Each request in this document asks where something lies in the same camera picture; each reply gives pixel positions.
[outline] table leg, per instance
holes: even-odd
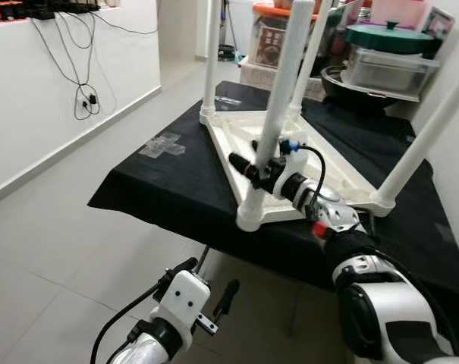
[[[199,258],[199,262],[197,263],[196,268],[193,270],[195,273],[199,274],[200,269],[202,268],[204,262],[206,261],[207,253],[210,250],[211,248],[209,248],[209,245],[206,245],[206,247],[204,248],[204,251],[202,252],[202,255]]]

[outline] baseboard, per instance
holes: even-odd
[[[54,152],[49,153],[44,158],[40,159],[38,162],[32,164],[30,167],[26,168],[19,174],[13,176],[6,182],[0,185],[0,201],[5,197],[12,194],[24,184],[31,181],[33,178],[37,177],[39,174],[43,173],[57,162],[61,161],[63,158],[71,154],[74,150],[83,146],[89,142],[92,138],[100,135],[104,130],[108,129],[113,124],[120,121],[126,115],[130,114],[132,111],[135,111],[137,108],[148,102],[153,97],[160,94],[162,87],[158,86],[152,91],[149,91],[145,95],[141,96],[137,100],[133,101],[128,106],[122,108],[120,111],[114,113],[105,120],[99,122],[94,127],[86,130],[81,135],[75,137],[69,142],[65,143],[63,146],[57,148]]]

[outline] white plastic leg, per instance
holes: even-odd
[[[298,67],[303,54],[315,2],[295,0],[288,21],[280,67],[269,98],[268,112],[256,153],[256,166],[263,171],[268,160],[275,155],[278,138],[283,128],[287,107],[297,80]],[[264,192],[249,188],[247,198],[237,210],[237,224],[245,231],[255,231],[263,219]]]
[[[292,119],[297,118],[302,109],[303,95],[308,84],[308,79],[312,73],[313,65],[317,52],[319,51],[320,42],[322,40],[323,31],[329,18],[329,11],[332,6],[333,0],[323,0],[320,5],[319,17],[315,23],[315,27],[312,31],[312,36],[308,42],[307,53],[303,60],[303,65],[298,76],[297,85],[295,86],[295,92],[291,99],[290,108],[288,109]]]
[[[215,114],[215,72],[217,71],[219,29],[221,26],[221,0],[211,1],[211,21],[209,27],[209,44],[207,47],[206,88],[200,108],[200,122],[206,123],[206,117]]]
[[[376,211],[376,216],[386,216],[395,207],[396,196],[420,166],[430,148],[450,124],[458,110],[459,82],[418,134],[381,187],[370,195],[373,202],[380,207]]]

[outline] green lid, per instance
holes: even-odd
[[[351,25],[345,31],[345,41],[376,51],[414,55],[426,53],[433,48],[434,38],[412,30],[396,28],[398,23],[389,21],[388,26]]]

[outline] black tablecloth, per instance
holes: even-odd
[[[224,110],[265,110],[269,93],[223,82],[217,94],[239,99]],[[237,203],[206,128],[200,102],[164,131],[180,134],[182,155],[149,158],[136,151],[109,172],[89,206],[126,212],[289,278],[332,289],[325,257],[305,221],[264,224],[246,233],[235,224]],[[303,116],[367,180],[378,187],[413,139],[405,120],[369,116],[332,103],[303,102]],[[436,296],[459,336],[459,249],[422,163],[376,222],[382,249],[401,260]]]

